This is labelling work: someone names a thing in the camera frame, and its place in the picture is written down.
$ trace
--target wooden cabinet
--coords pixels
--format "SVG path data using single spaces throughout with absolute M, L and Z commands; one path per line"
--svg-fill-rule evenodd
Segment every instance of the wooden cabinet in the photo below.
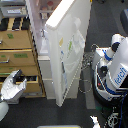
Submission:
M 24 97 L 45 97 L 44 86 L 37 61 L 37 53 L 30 30 L 12 31 L 13 18 L 7 31 L 0 31 L 0 89 L 4 79 L 19 69 L 28 78 Z

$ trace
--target black floor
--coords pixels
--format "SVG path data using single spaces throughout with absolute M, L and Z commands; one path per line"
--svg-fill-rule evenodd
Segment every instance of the black floor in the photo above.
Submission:
M 126 36 L 120 23 L 120 12 L 128 8 L 128 0 L 106 0 L 104 4 L 93 0 L 90 25 L 87 34 L 85 52 L 91 52 L 91 45 L 108 47 L 111 37 L 115 33 Z M 92 128 L 90 116 L 97 116 L 103 128 L 105 119 L 100 110 L 87 109 L 86 97 L 79 92 L 75 100 L 67 99 L 59 108 L 55 100 L 34 98 L 20 100 L 18 105 L 10 105 L 6 117 L 0 122 L 0 128 L 36 128 L 43 125 L 79 125 L 83 128 Z

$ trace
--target white robot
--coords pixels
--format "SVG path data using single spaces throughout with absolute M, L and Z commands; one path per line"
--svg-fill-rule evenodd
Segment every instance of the white robot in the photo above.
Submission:
M 0 97 L 0 121 L 5 117 L 9 110 L 9 103 L 16 103 L 23 91 L 26 89 L 27 79 L 25 78 L 20 85 L 16 85 L 16 78 L 22 74 L 21 70 L 13 71 L 4 81 Z
M 92 69 L 95 94 L 114 105 L 128 91 L 128 37 L 115 34 L 111 47 L 96 48 Z

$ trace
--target white panel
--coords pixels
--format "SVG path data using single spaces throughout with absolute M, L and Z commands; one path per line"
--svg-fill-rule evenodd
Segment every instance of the white panel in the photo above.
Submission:
M 34 39 L 36 43 L 37 52 L 40 53 L 41 45 L 42 45 L 42 20 L 39 14 L 40 3 L 37 6 L 36 0 L 26 0 L 27 10 L 32 26 L 32 31 L 34 34 Z
M 52 78 L 58 106 L 62 106 L 77 69 L 81 68 L 85 44 L 81 33 L 86 39 L 90 9 L 90 0 L 62 0 L 46 22 Z

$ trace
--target cable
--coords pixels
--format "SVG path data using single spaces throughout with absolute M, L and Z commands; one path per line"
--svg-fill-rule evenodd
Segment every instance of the cable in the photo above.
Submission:
M 108 119 L 104 125 L 104 128 L 106 128 L 107 124 L 110 128 L 114 128 L 114 126 L 118 124 L 118 113 L 115 113 L 114 109 L 115 109 L 115 107 L 113 107 L 112 114 L 108 117 Z
M 85 92 L 85 91 L 82 91 L 81 88 L 80 88 L 80 86 L 79 86 L 79 91 L 82 92 L 82 93 L 88 93 L 88 92 L 90 92 L 91 89 L 92 89 L 92 84 L 91 84 L 91 82 L 88 81 L 88 80 L 82 80 L 82 81 L 84 81 L 84 82 L 88 82 L 91 86 L 90 86 L 90 89 L 89 89 L 88 91 L 86 91 L 86 92 Z
M 93 53 L 93 56 L 94 56 L 93 46 L 96 46 L 97 48 L 99 48 L 99 46 L 97 44 L 93 44 L 91 46 L 91 50 L 92 50 L 92 53 Z M 91 56 L 89 54 L 86 54 L 86 53 L 83 54 L 83 61 L 82 62 L 84 62 L 84 63 L 82 65 L 81 71 L 83 71 L 86 68 L 90 67 L 91 62 L 92 62 L 92 59 L 93 59 L 93 56 Z M 90 92 L 91 89 L 92 89 L 92 83 L 89 80 L 82 80 L 82 81 L 88 82 L 91 86 L 90 86 L 90 89 L 88 91 L 82 91 L 81 88 L 80 88 L 80 86 L 79 86 L 79 91 L 82 92 L 82 93 L 88 93 L 88 92 Z
M 119 128 L 121 127 L 121 122 L 122 122 L 122 107 L 123 107 L 124 99 L 125 99 L 127 93 L 128 93 L 128 91 L 124 94 L 124 97 L 123 97 L 122 103 L 121 103 L 121 118 L 120 118 Z

